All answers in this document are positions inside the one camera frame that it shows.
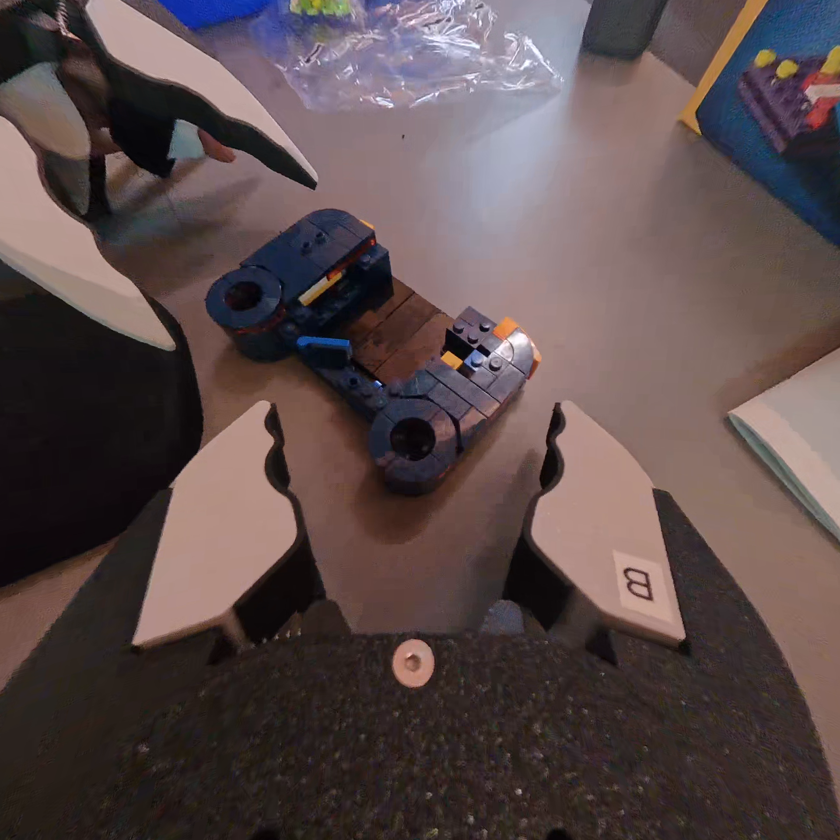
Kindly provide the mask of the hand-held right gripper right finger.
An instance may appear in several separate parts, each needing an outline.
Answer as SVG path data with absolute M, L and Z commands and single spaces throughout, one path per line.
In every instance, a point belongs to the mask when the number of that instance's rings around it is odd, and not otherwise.
M 557 472 L 529 507 L 523 536 L 571 589 L 549 625 L 578 644 L 612 629 L 678 649 L 686 628 L 647 473 L 572 401 L 555 404 L 547 455 Z

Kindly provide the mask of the person's left hand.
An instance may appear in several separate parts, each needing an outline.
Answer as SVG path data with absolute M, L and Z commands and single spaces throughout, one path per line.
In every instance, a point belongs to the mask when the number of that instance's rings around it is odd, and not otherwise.
M 236 153 L 232 149 L 218 142 L 206 131 L 197 129 L 196 136 L 207 158 L 225 164 L 231 164 L 236 161 Z

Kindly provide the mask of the dark grey cube device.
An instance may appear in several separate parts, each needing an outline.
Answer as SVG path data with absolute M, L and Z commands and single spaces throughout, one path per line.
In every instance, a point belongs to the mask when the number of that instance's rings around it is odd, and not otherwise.
M 632 61 L 649 46 L 667 1 L 593 1 L 581 40 L 594 56 Z

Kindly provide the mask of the blue brick-built game console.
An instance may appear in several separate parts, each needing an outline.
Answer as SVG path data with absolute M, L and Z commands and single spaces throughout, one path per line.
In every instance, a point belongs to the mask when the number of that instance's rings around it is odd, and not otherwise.
M 539 368 L 512 318 L 450 317 L 395 280 L 375 229 L 339 209 L 291 225 L 217 279 L 206 313 L 256 362 L 297 357 L 370 425 L 382 481 L 441 485 Z

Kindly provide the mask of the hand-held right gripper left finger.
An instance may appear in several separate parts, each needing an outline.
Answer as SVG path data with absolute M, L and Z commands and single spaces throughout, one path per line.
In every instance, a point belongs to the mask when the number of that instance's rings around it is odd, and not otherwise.
M 246 627 L 249 599 L 302 535 L 289 490 L 266 471 L 282 446 L 275 407 L 259 401 L 219 433 L 170 485 L 132 647 L 150 650 L 219 630 L 236 648 L 271 638 Z

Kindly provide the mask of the instruction booklet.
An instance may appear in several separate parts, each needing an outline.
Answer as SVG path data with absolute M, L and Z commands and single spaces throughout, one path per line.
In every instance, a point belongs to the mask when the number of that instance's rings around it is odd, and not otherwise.
M 794 499 L 839 540 L 839 350 L 727 414 Z

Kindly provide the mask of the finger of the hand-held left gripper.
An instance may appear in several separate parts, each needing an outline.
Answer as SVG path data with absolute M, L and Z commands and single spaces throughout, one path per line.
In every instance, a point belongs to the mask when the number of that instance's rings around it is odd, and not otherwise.
M 215 58 L 120 1 L 86 2 L 86 43 L 111 92 L 181 120 L 311 190 L 319 177 L 262 103 Z
M 9 121 L 1 122 L 1 152 L 2 261 L 91 320 L 173 351 L 140 289 L 103 258 L 89 227 L 48 195 L 36 153 Z

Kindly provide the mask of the blue and yellow toy box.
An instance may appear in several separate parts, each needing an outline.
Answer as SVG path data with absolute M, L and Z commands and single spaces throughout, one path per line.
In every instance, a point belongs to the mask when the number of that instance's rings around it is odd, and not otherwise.
M 838 1 L 746 2 L 679 119 L 838 246 Z

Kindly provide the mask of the large black cushioned pad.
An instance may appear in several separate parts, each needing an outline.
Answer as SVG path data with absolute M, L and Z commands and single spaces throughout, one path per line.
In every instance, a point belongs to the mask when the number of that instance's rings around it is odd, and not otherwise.
M 119 536 L 200 448 L 186 336 L 148 302 L 172 351 L 47 294 L 2 302 L 2 586 Z

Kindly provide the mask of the blue plastic bin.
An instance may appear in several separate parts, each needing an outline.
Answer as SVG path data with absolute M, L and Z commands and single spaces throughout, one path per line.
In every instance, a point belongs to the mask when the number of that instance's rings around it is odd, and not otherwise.
M 271 1 L 159 1 L 159 4 L 182 25 L 198 30 L 252 17 Z

